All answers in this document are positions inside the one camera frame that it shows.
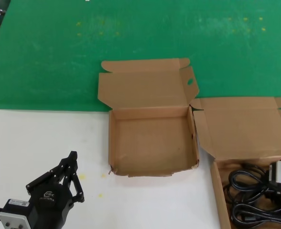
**white surface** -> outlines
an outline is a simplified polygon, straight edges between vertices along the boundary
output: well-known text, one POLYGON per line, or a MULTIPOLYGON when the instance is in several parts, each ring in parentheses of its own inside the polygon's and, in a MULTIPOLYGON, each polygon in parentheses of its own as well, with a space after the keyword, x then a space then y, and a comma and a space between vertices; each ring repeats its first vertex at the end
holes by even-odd
POLYGON ((199 168, 172 177, 108 175, 107 113, 0 110, 0 207, 28 200, 25 185, 71 150, 85 202, 75 204, 64 229, 220 228, 206 153, 199 168))

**power cord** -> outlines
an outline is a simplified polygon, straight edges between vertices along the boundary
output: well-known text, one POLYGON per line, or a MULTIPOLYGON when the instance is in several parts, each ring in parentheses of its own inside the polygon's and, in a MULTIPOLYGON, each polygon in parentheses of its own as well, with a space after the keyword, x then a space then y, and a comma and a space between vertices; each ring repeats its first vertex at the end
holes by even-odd
POLYGON ((228 180, 229 184, 223 190, 226 202, 231 205, 231 220, 237 228, 251 229, 266 222, 281 224, 281 192, 270 182, 269 171, 242 164, 242 169, 231 172, 228 180), (253 182, 245 183, 243 179, 237 179, 238 176, 253 182), (278 207, 272 210, 258 208, 262 197, 269 198, 278 207))

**yellow stain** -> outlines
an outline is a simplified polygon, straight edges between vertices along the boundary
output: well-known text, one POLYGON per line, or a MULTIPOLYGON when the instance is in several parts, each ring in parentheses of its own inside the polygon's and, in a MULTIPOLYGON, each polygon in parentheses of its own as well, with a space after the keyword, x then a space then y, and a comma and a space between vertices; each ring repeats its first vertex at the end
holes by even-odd
POLYGON ((80 180, 85 180, 86 179, 85 174, 80 174, 78 177, 79 177, 80 180))

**green surface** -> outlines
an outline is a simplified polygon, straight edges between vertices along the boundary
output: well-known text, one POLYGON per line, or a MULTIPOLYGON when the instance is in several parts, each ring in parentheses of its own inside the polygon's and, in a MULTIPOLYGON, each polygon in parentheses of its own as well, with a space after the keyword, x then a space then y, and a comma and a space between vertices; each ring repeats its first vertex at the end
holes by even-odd
POLYGON ((198 97, 281 96, 281 0, 12 1, 0 108, 105 111, 103 60, 189 57, 198 97))

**open cardboard box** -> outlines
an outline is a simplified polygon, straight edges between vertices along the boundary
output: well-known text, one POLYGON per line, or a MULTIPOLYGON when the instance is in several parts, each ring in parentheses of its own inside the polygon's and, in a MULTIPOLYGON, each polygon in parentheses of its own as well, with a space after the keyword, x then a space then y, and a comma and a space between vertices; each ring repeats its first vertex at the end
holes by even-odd
POLYGON ((109 113, 109 164, 121 176, 196 168, 190 102, 199 92, 189 59, 102 62, 98 98, 109 113))
MULTIPOLYGON (((215 158, 211 175, 221 228, 236 229, 223 186, 242 162, 268 168, 281 159, 281 98, 205 98, 193 100, 191 106, 199 109, 194 118, 200 146, 215 158)), ((281 229, 281 225, 266 223, 257 228, 281 229)))

